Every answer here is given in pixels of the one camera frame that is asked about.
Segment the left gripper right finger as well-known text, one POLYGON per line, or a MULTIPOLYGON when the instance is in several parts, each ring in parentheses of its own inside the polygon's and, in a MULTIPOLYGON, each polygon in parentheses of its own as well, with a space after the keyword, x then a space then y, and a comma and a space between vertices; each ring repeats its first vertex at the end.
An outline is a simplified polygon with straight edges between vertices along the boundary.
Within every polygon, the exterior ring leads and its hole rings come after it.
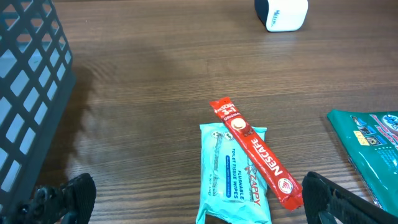
POLYGON ((316 172, 308 172, 303 178, 302 187, 308 224, 397 223, 396 216, 316 172))

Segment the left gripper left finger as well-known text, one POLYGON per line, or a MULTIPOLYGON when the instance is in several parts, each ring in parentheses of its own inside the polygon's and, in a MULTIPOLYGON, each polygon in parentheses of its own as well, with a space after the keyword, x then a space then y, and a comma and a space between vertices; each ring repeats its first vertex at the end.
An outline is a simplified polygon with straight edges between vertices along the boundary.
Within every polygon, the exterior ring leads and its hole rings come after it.
POLYGON ((96 185, 88 173, 67 183, 37 189, 34 198, 18 203, 9 213, 1 215, 2 224, 88 224, 96 200, 96 185))

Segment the red snack stick packet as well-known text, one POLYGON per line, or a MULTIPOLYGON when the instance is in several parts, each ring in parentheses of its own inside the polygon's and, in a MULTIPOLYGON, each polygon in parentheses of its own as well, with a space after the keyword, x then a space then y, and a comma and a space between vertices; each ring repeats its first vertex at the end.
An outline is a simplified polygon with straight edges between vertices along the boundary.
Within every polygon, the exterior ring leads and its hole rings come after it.
POLYGON ((293 211, 303 206, 302 186, 282 165, 230 98, 211 101, 210 106, 242 147, 280 204, 293 211))

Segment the green 3M gloves package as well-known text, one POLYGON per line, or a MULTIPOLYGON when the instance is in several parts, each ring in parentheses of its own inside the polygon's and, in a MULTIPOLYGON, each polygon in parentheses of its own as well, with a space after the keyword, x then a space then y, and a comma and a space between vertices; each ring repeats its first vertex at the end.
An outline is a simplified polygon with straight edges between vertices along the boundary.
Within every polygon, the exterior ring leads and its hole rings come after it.
POLYGON ((327 114, 374 203, 397 215, 397 111, 327 114))

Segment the white teal wipes pack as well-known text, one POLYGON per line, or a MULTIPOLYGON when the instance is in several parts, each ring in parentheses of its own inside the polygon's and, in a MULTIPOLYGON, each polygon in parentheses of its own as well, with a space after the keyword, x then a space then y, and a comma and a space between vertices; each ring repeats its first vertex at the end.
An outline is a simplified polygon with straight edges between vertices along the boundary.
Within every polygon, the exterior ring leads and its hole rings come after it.
POLYGON ((197 223, 271 223, 267 183, 223 123, 201 124, 201 189, 197 223))

